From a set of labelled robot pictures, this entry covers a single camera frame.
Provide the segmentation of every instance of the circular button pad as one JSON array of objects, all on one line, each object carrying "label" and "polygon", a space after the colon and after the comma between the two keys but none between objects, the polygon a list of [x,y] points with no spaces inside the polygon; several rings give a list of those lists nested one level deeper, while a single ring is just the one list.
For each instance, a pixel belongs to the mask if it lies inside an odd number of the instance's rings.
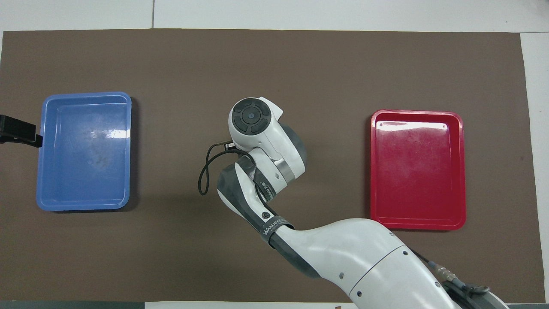
[{"label": "circular button pad", "polygon": [[240,133],[256,135],[263,132],[269,125],[271,110],[260,99],[246,98],[234,106],[232,119]]}]

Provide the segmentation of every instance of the black velcro strap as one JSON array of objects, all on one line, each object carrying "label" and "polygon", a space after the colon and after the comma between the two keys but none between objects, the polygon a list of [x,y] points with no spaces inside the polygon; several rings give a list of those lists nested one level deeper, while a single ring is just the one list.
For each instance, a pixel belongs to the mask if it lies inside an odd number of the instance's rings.
[{"label": "black velcro strap", "polygon": [[263,224],[263,227],[261,227],[259,234],[266,243],[269,243],[269,239],[271,239],[271,236],[279,227],[283,225],[287,225],[291,229],[294,229],[294,226],[291,225],[288,220],[282,218],[281,216],[273,216],[271,219],[269,219],[269,221]]}]

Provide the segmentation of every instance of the black plastic bracket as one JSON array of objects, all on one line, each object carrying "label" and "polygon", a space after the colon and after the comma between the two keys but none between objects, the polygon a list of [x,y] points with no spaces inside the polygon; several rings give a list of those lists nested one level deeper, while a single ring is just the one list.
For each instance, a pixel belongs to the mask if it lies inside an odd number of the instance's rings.
[{"label": "black plastic bracket", "polygon": [[11,142],[42,147],[43,137],[36,134],[36,126],[6,115],[0,115],[0,144]]}]

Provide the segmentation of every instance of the round center button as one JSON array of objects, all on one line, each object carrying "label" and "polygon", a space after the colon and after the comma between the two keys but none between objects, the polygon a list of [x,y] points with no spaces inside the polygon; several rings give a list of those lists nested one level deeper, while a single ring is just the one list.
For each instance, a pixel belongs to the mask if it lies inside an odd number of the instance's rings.
[{"label": "round center button", "polygon": [[242,120],[247,124],[255,124],[261,118],[261,112],[258,108],[250,106],[242,111]]}]

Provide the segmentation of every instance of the red tray rim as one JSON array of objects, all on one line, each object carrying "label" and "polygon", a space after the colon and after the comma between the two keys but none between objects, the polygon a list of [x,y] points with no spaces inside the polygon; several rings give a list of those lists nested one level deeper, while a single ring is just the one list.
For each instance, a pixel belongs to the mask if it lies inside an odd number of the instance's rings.
[{"label": "red tray rim", "polygon": [[[425,223],[388,223],[383,222],[383,218],[377,216],[376,210],[376,194],[377,192],[377,170],[376,166],[376,122],[377,118],[383,114],[413,114],[413,115],[444,115],[455,117],[459,123],[459,156],[460,156],[460,179],[459,184],[461,186],[461,202],[460,205],[460,220],[456,224],[425,224]],[[370,218],[378,221],[387,228],[396,229],[418,229],[418,230],[457,230],[465,225],[467,219],[466,213],[466,183],[465,183],[465,152],[464,152],[464,140],[463,140],[463,119],[454,112],[447,111],[415,111],[407,109],[380,109],[372,114],[370,122]]]}]

